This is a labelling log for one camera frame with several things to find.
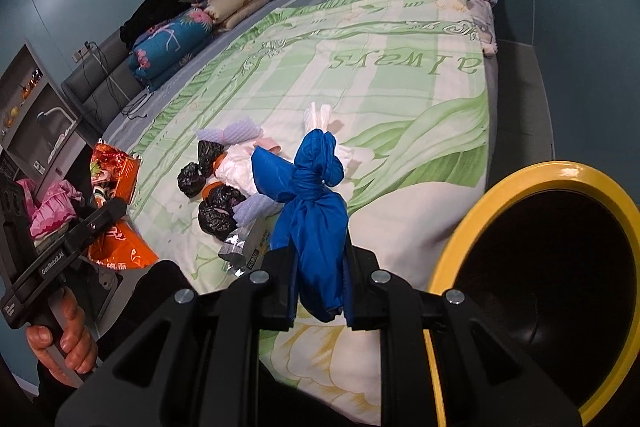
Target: crumpled black plastic bag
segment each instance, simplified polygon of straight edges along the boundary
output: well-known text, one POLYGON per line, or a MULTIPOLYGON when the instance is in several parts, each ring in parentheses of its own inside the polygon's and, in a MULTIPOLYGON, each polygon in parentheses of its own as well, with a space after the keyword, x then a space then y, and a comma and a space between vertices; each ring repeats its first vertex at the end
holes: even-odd
POLYGON ((218 185, 210 190, 206 201, 209 206, 224 210, 229 216, 233 216, 233 207, 245 199, 244 194, 236 188, 228 185, 218 185))
POLYGON ((204 188, 206 183, 205 177, 200 174, 200 168, 195 162, 191 162, 184 166, 178 174, 178 188, 188 197, 197 196, 204 188))
POLYGON ((216 142, 206 140, 198 142, 198 163, 200 164, 200 172, 205 178, 213 174, 213 162, 224 150, 225 146, 216 142))
POLYGON ((229 214, 209 204, 207 200, 198 206, 198 224, 203 232, 224 241, 238 227, 236 220, 229 214))

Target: knotted blue bag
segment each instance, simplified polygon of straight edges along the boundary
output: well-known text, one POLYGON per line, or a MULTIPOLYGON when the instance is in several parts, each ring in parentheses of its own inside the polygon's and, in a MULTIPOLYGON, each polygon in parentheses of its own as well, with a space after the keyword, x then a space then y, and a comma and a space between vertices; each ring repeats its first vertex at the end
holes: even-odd
POLYGON ((322 322, 342 311, 342 256, 349 219, 341 195, 329 189, 344 178, 334 150, 334 136, 314 129, 302 140, 293 163, 261 147, 252 155, 258 191, 285 203, 271 248, 293 241, 300 301, 322 322))

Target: metal screw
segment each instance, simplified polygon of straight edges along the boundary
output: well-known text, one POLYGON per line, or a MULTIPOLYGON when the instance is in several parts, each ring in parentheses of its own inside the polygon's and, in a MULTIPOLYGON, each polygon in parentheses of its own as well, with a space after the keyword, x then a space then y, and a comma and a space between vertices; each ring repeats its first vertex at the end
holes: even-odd
POLYGON ((254 284, 264 284, 269 280, 269 274, 264 270, 256 270, 251 273, 249 280, 254 284))
POLYGON ((378 284, 384 284, 391 280, 391 274, 386 270, 375 270, 371 272, 371 280, 378 284))
POLYGON ((178 304, 187 304, 187 302, 191 302, 193 300, 194 296, 195 294, 193 293, 193 290, 184 288, 175 293, 174 299, 178 304))
POLYGON ((444 294, 447 301, 451 304, 462 304, 465 301, 465 294, 463 294, 460 290, 447 290, 444 294))

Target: green floral bed sheet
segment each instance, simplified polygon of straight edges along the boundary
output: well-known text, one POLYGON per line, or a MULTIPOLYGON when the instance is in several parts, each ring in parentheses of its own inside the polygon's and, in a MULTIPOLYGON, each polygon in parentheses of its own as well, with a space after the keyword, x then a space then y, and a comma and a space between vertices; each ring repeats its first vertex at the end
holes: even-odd
MULTIPOLYGON (((251 117, 292 160, 311 102, 354 148, 336 190, 355 245, 425 288, 450 233, 484 191, 488 97, 470 0, 330 0, 276 9, 197 73, 148 127, 130 215, 161 259, 201 293, 232 280, 176 178, 197 161, 194 131, 251 117)), ((292 330, 263 331, 260 357, 280 380, 364 423, 380 421, 376 332, 302 307, 292 330)))

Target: gray upholstered headboard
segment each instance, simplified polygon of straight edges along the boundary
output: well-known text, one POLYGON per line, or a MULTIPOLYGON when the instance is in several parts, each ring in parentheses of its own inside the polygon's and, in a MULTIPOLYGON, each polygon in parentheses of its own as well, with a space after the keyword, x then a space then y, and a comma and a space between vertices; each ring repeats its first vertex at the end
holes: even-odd
POLYGON ((76 70, 62 82, 66 98, 86 123, 85 134, 93 139, 102 136, 121 108, 143 89, 127 66, 129 52, 120 40, 119 30, 123 22, 114 21, 118 29, 98 45, 100 53, 92 47, 76 70))

